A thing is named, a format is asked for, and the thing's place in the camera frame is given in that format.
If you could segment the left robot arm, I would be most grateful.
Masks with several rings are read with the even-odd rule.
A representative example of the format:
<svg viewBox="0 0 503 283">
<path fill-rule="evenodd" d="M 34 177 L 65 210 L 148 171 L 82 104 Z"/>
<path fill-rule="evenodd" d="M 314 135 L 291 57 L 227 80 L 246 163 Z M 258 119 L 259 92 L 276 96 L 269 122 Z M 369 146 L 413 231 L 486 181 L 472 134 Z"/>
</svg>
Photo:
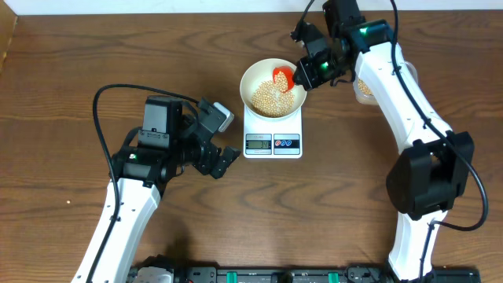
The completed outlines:
<svg viewBox="0 0 503 283">
<path fill-rule="evenodd" d="M 141 235 L 168 182 L 187 166 L 221 178 L 240 155 L 239 149 L 221 149 L 211 141 L 233 118 L 218 102 L 201 100 L 192 106 L 177 98 L 147 98 L 142 126 L 128 133 L 111 158 L 105 205 L 75 282 L 127 279 Z"/>
</svg>

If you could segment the cardboard box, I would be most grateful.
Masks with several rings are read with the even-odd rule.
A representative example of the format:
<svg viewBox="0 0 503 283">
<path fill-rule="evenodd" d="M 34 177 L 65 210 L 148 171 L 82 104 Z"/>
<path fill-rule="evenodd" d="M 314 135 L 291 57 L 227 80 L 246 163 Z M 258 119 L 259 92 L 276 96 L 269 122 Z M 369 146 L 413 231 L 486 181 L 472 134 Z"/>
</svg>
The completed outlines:
<svg viewBox="0 0 503 283">
<path fill-rule="evenodd" d="M 4 0 L 0 4 L 0 69 L 7 58 L 7 53 L 13 40 L 18 16 L 11 10 Z"/>
</svg>

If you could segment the soybeans in scoop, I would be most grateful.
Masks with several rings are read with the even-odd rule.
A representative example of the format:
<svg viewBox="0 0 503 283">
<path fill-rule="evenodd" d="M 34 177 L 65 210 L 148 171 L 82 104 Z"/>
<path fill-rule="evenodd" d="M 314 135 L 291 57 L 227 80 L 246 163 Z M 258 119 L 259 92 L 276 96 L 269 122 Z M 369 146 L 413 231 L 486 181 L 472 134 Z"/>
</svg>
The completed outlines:
<svg viewBox="0 0 503 283">
<path fill-rule="evenodd" d="M 274 86 L 282 93 L 288 91 L 288 78 L 283 72 L 278 72 L 274 75 Z"/>
</svg>

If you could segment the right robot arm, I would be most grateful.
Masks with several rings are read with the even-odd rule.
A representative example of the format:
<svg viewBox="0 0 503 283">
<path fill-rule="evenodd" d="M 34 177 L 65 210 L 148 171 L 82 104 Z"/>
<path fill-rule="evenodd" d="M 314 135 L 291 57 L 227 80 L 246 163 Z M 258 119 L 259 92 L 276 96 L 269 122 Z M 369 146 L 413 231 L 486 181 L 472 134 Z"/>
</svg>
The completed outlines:
<svg viewBox="0 0 503 283">
<path fill-rule="evenodd" d="M 454 132 L 429 104 L 403 58 L 397 24 L 368 21 L 354 1 L 328 1 L 323 12 L 326 33 L 300 19 L 291 34 L 307 52 L 297 62 L 294 82 L 313 90 L 350 75 L 357 92 L 373 95 L 398 147 L 386 178 L 398 221 L 380 280 L 473 280 L 471 273 L 440 273 L 431 264 L 438 229 L 474 174 L 470 134 Z"/>
</svg>

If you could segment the white digital kitchen scale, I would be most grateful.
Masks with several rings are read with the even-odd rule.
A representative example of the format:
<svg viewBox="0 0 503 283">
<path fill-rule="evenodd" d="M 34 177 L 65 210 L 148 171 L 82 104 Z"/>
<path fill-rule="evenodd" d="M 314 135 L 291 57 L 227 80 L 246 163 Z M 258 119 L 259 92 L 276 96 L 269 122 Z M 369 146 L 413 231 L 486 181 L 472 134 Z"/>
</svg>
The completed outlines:
<svg viewBox="0 0 503 283">
<path fill-rule="evenodd" d="M 245 106 L 243 152 L 248 159 L 299 159 L 303 155 L 301 109 L 268 118 Z"/>
</svg>

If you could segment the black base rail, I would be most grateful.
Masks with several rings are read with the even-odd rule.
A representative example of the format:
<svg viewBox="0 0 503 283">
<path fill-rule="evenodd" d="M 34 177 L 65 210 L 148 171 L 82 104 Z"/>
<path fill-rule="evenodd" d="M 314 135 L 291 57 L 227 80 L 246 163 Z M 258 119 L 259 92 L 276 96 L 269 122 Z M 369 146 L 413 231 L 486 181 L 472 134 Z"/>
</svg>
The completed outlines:
<svg viewBox="0 0 503 283">
<path fill-rule="evenodd" d="M 173 283 L 345 283 L 396 282 L 390 270 L 378 266 L 348 266 L 344 268 L 224 268 L 217 263 L 176 263 L 163 255 L 150 256 L 132 267 L 128 282 Z"/>
</svg>

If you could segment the soybeans in bowl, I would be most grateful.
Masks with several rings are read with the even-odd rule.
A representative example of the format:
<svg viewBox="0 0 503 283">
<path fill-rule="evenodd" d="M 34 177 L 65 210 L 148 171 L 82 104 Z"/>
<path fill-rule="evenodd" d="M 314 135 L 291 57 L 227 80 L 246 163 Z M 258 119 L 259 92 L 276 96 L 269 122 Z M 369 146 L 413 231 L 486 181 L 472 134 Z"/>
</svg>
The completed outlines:
<svg viewBox="0 0 503 283">
<path fill-rule="evenodd" d="M 262 116 L 277 118 L 286 116 L 293 107 L 294 94 L 282 93 L 276 89 L 273 80 L 264 81 L 251 96 L 251 104 Z"/>
</svg>

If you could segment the white ceramic bowl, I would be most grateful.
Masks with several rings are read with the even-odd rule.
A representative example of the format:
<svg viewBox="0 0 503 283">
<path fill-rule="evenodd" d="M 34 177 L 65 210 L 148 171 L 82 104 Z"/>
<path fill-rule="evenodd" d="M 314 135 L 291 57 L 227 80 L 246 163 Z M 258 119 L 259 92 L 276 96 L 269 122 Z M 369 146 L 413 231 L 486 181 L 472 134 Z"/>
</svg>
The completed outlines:
<svg viewBox="0 0 503 283">
<path fill-rule="evenodd" d="M 240 81 L 245 108 L 264 120 L 286 119 L 300 110 L 307 92 L 293 83 L 295 70 L 293 63 L 277 58 L 254 63 Z"/>
</svg>

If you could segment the clear plastic container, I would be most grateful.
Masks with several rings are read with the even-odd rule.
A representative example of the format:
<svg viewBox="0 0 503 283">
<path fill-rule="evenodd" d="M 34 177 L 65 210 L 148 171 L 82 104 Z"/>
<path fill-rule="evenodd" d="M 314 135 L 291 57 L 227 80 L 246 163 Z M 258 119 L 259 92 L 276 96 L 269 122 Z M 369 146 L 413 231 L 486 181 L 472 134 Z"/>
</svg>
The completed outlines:
<svg viewBox="0 0 503 283">
<path fill-rule="evenodd" d="M 409 73 L 414 78 L 416 84 L 418 84 L 419 77 L 415 66 L 408 61 L 404 61 L 400 65 L 402 67 L 407 67 Z M 355 92 L 355 97 L 359 103 L 363 105 L 378 105 L 378 102 L 375 96 L 373 95 L 373 92 L 365 84 L 365 82 L 361 80 L 357 75 L 355 76 L 355 81 L 353 82 L 353 88 Z"/>
</svg>

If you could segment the soybeans in container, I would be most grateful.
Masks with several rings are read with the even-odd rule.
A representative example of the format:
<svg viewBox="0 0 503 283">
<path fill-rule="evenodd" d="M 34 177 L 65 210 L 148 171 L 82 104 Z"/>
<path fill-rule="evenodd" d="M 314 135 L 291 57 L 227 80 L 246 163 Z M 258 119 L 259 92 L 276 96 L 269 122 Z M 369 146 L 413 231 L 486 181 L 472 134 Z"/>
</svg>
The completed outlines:
<svg viewBox="0 0 503 283">
<path fill-rule="evenodd" d="M 365 82 L 361 79 L 358 80 L 358 89 L 360 92 L 366 96 L 372 96 L 373 92 L 369 89 L 369 87 L 365 84 Z"/>
</svg>

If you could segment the red plastic measuring scoop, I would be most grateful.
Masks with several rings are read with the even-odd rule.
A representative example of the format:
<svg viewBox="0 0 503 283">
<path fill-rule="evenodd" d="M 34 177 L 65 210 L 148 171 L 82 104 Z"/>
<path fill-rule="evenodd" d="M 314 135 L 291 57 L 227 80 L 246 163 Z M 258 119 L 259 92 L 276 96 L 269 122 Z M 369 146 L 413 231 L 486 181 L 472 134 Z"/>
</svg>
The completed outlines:
<svg viewBox="0 0 503 283">
<path fill-rule="evenodd" d="M 289 66 L 276 67 L 273 70 L 273 82 L 282 93 L 290 91 L 294 87 L 293 71 Z"/>
</svg>

